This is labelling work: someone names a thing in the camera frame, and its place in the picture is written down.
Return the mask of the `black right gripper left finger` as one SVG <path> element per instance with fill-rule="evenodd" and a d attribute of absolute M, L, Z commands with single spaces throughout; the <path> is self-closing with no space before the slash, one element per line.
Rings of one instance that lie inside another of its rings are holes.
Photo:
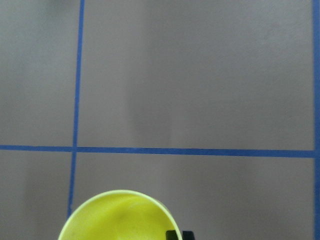
<path fill-rule="evenodd" d="M 177 232 L 175 230 L 167 230 L 165 237 L 166 240 L 178 240 Z"/>

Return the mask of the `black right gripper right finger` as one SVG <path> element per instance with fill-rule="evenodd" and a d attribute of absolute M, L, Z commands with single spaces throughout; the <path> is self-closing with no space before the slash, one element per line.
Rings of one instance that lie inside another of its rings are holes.
<path fill-rule="evenodd" d="M 182 232 L 182 239 L 183 240 L 195 240 L 195 235 L 192 231 L 186 231 L 184 230 Z"/>

